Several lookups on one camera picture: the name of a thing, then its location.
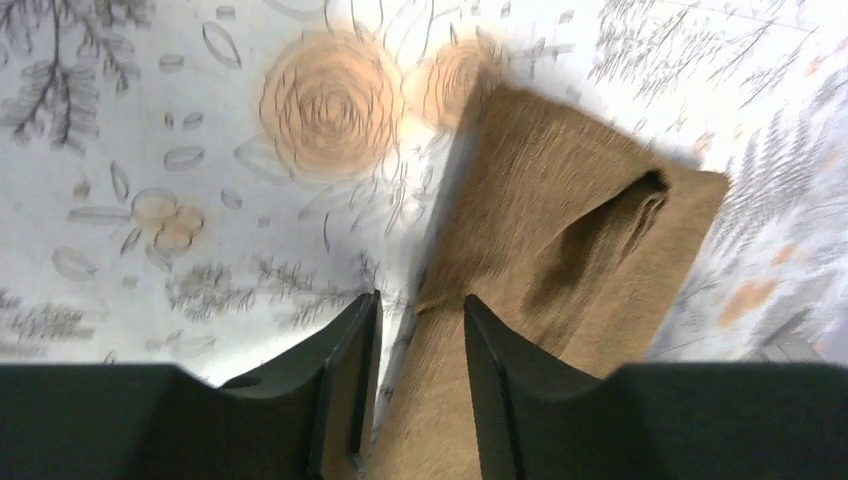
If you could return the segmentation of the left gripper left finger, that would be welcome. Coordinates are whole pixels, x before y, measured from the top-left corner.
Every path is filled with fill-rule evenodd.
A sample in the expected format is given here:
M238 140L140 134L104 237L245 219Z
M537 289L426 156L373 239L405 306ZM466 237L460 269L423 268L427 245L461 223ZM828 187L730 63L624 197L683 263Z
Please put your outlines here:
M381 298L358 296L271 361L211 387L174 364L5 365L5 479L357 479Z

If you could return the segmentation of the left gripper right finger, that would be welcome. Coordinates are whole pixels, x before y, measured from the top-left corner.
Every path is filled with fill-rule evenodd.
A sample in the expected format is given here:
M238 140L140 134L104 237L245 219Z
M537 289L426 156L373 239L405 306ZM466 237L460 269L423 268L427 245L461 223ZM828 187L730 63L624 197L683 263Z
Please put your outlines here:
M595 378L477 296L465 352L486 479L843 479L847 371L826 363L637 363Z

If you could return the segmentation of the brown cloth napkin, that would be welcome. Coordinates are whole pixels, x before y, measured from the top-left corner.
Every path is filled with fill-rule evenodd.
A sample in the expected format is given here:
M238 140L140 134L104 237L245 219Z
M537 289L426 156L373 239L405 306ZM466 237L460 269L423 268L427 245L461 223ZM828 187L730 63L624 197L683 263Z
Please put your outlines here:
M477 479L463 303L595 376L640 359L728 190L604 122L502 84L440 232L373 479Z

